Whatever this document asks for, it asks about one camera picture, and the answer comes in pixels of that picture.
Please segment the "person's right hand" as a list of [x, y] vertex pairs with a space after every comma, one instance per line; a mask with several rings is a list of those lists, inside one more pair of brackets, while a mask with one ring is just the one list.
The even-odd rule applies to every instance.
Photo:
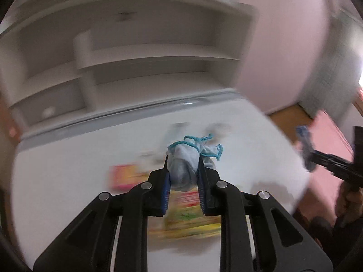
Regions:
[[341, 227], [358, 220], [362, 216], [362, 188], [342, 182], [336, 200], [335, 215]]

